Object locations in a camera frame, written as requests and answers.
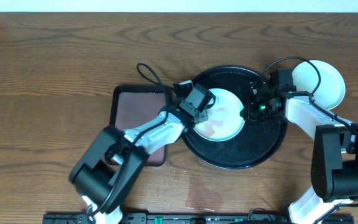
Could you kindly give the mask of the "light green plate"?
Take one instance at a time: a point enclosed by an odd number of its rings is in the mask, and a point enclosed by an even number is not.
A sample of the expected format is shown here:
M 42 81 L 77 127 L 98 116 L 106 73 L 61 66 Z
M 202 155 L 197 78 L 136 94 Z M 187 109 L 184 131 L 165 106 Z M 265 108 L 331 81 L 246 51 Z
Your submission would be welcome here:
M 208 120 L 198 123 L 194 130 L 202 138 L 220 142 L 235 137 L 242 130 L 245 120 L 240 115 L 244 106 L 240 99 L 228 90 L 209 89 L 214 94 L 215 102 L 206 110 Z

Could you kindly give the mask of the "light blue plate top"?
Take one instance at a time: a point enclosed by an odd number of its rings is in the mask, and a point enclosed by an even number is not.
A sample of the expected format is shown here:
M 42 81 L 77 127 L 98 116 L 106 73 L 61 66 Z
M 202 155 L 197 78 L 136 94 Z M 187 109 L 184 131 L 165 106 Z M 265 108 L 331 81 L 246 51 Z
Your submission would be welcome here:
M 339 71 L 332 65 L 320 61 L 310 61 L 319 71 L 321 81 L 318 89 L 313 93 L 314 99 L 323 107 L 331 110 L 344 99 L 346 86 Z M 318 84 L 315 69 L 307 62 L 297 65 L 292 71 L 293 83 L 298 91 L 312 92 Z

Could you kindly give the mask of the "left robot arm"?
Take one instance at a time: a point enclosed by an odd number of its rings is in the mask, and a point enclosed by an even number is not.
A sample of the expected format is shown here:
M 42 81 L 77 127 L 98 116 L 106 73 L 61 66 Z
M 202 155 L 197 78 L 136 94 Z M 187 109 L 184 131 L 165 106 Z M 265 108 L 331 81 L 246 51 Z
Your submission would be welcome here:
M 69 181 L 86 202 L 89 223 L 119 223 L 120 210 L 150 155 L 180 139 L 196 123 L 207 121 L 207 110 L 216 102 L 214 94 L 200 84 L 180 84 L 187 95 L 170 102 L 153 120 L 132 129 L 106 126 L 76 163 Z

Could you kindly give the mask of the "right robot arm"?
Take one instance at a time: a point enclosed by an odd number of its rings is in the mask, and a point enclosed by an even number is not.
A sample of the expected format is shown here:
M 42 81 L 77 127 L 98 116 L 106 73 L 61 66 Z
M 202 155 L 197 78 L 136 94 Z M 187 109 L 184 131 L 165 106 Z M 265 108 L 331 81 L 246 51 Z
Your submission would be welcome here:
M 246 121 L 279 119 L 313 138 L 311 187 L 287 208 L 291 223 L 322 223 L 342 207 L 358 207 L 358 124 L 321 106 L 315 89 L 298 91 L 292 70 L 278 69 L 241 111 Z

